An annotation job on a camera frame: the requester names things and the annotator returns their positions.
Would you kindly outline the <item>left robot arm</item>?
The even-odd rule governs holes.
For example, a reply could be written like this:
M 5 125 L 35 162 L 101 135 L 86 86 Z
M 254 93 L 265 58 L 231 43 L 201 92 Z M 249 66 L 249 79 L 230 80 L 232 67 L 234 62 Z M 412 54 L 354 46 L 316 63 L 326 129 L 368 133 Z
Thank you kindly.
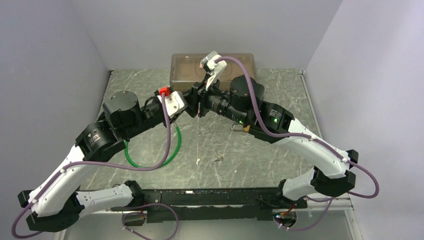
M 99 167 L 119 168 L 111 158 L 123 151 L 126 142 L 163 124 L 171 137 L 171 123 L 188 108 L 193 97 L 169 87 L 155 92 L 141 106 L 134 92 L 116 92 L 103 103 L 99 119 L 76 138 L 63 162 L 39 187 L 18 194 L 26 224 L 34 235 L 67 229 L 79 219 L 107 208 L 139 209 L 145 195 L 135 180 L 108 189 L 79 191 L 88 175 Z

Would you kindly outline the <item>silver key set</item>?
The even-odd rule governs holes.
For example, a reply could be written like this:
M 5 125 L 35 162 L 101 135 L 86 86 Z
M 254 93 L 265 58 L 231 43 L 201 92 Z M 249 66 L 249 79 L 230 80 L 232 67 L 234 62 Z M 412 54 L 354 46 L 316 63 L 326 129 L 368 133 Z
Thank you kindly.
M 214 162 L 221 162 L 224 160 L 224 157 L 219 152 L 215 152 Z

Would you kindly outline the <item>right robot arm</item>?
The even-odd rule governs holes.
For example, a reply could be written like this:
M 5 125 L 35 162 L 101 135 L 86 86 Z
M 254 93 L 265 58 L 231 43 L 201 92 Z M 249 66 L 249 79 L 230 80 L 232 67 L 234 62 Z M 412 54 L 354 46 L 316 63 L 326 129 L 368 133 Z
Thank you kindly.
M 264 100 L 265 87 L 251 80 L 259 114 L 265 127 L 273 134 L 288 134 L 287 137 L 274 137 L 266 134 L 254 112 L 248 84 L 244 75 L 234 78 L 228 91 L 221 92 L 217 87 L 205 87 L 197 91 L 200 113 L 213 111 L 243 127 L 248 133 L 270 144 L 282 145 L 310 161 L 313 168 L 291 179 L 283 179 L 275 194 L 276 203 L 289 207 L 294 201 L 309 194 L 320 193 L 329 197 L 339 197 L 356 185 L 356 175 L 350 171 L 352 165 L 343 159 L 357 163 L 357 151 L 339 150 L 307 129 L 291 112 L 276 103 Z

